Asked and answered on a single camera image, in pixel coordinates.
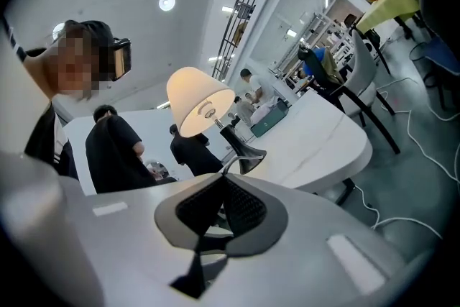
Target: white chair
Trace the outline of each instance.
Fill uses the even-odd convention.
[[[365,127],[364,116],[362,114],[364,112],[377,125],[377,128],[385,136],[395,153],[398,154],[400,150],[390,133],[385,129],[380,120],[378,120],[378,118],[370,111],[370,106],[377,97],[388,109],[388,112],[391,115],[395,115],[394,110],[383,98],[383,96],[380,95],[373,82],[375,74],[377,73],[375,61],[356,30],[353,30],[353,43],[354,56],[349,62],[350,65],[353,65],[353,72],[348,77],[344,87],[347,87],[352,93],[354,93],[354,95],[358,96],[359,100],[361,100],[366,106],[366,109],[359,107],[345,94],[342,94],[339,97],[340,104],[347,116],[352,118],[359,115],[363,127]]]

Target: green box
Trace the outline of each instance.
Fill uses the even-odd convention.
[[[273,128],[276,123],[283,119],[288,114],[289,108],[284,102],[278,101],[273,110],[264,116],[259,123],[251,127],[252,133],[255,137],[261,137],[265,132]]]

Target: lamp stand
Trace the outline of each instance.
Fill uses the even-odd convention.
[[[221,128],[222,137],[233,147],[237,156],[256,157],[254,159],[240,159],[239,172],[241,174],[249,173],[252,169],[258,166],[267,155],[267,151],[254,149],[243,143],[235,134],[234,128],[229,124],[224,127],[218,120],[214,119],[216,125]]]

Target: gray floor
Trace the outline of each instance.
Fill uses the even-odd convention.
[[[412,62],[409,59],[411,49],[428,38],[413,23],[409,23],[409,26],[414,30],[416,41],[400,37],[402,30],[397,29],[392,36],[396,40],[385,45],[383,52],[392,75],[388,75],[380,63],[374,82],[377,87],[404,77],[411,77],[419,82],[420,86],[412,81],[403,81],[380,92],[389,92],[387,100],[394,110],[413,109],[411,134],[427,155],[435,158],[454,175],[454,155],[460,143],[460,118],[452,122],[442,122],[428,110],[421,80],[421,76],[429,70],[428,61]],[[449,100],[450,93],[445,92],[445,96],[448,110],[442,111],[436,88],[428,89],[428,100],[433,110],[448,117],[454,115],[456,110]],[[459,200],[456,182],[434,163],[425,159],[409,138],[408,114],[390,116],[381,108],[378,100],[374,102],[372,110],[393,136],[401,153],[395,155],[380,131],[366,118],[367,126],[364,130],[374,152],[368,166],[352,180],[364,190],[366,202],[379,209],[381,220],[396,216],[411,217],[431,225],[442,234],[451,210]],[[332,199],[343,188],[339,184],[321,195]],[[365,224],[371,226],[375,222],[375,214],[363,207],[358,190],[350,195],[343,208]],[[407,261],[437,242],[437,237],[428,229],[407,221],[394,221],[381,226],[377,231],[394,244]]]

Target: table lamp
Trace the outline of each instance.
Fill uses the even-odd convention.
[[[231,125],[224,127],[219,121],[235,99],[235,93],[227,85],[201,70],[185,67],[170,77],[166,91],[182,137],[196,136],[216,124],[236,155],[246,157],[239,161],[241,174],[250,172],[261,163],[267,151],[246,145],[235,135]]]

